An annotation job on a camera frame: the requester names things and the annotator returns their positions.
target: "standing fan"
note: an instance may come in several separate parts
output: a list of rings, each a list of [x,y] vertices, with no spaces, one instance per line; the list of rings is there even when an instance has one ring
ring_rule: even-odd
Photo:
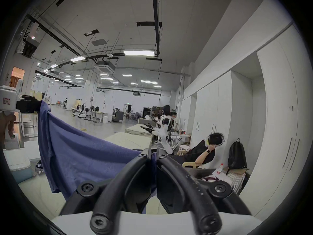
[[[96,115],[97,115],[97,111],[99,111],[99,107],[97,106],[97,107],[94,109],[94,111],[95,111],[95,119],[93,120],[93,122],[96,123],[96,122],[97,122],[97,121],[96,121]]]
[[[86,109],[85,109],[86,115],[85,115],[84,120],[88,120],[88,119],[87,119],[87,112],[88,112],[88,111],[89,111],[89,108],[86,108]]]
[[[92,115],[92,111],[93,111],[94,108],[95,108],[94,106],[90,106],[90,119],[88,121],[92,121],[91,120],[91,115]]]

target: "hand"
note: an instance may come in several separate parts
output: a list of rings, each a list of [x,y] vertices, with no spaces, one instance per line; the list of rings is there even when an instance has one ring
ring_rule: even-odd
[[[8,125],[9,135],[10,136],[13,135],[13,132],[14,132],[13,126],[14,126],[15,120],[16,120],[16,116],[14,114],[10,114],[6,116],[4,112],[0,113],[0,142],[2,142],[5,139],[4,131],[8,123],[10,123]]]
[[[215,149],[216,145],[215,144],[210,144],[208,147],[208,150],[211,152]]]

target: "screw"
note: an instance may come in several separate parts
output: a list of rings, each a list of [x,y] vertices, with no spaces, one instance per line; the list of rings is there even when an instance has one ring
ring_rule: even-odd
[[[222,193],[226,191],[226,187],[223,185],[217,185],[214,187],[214,190],[216,190],[218,193]]]
[[[108,225],[108,219],[103,216],[94,216],[91,218],[90,224],[96,229],[105,229]]]
[[[82,190],[84,192],[90,192],[93,190],[93,188],[94,188],[94,186],[92,184],[85,184],[85,185],[83,185]]]

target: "doorway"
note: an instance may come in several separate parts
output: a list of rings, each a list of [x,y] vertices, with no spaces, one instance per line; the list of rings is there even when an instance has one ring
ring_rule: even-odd
[[[10,87],[16,87],[18,80],[23,79],[25,71],[18,68],[18,67],[13,67],[13,71],[11,74],[11,80],[10,80]]]
[[[131,104],[124,104],[124,111],[126,113],[130,113],[131,112]]]

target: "black backpack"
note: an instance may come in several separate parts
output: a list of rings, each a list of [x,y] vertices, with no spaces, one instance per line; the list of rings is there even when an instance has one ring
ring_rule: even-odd
[[[247,168],[245,149],[240,139],[237,139],[229,148],[228,167],[228,170]]]

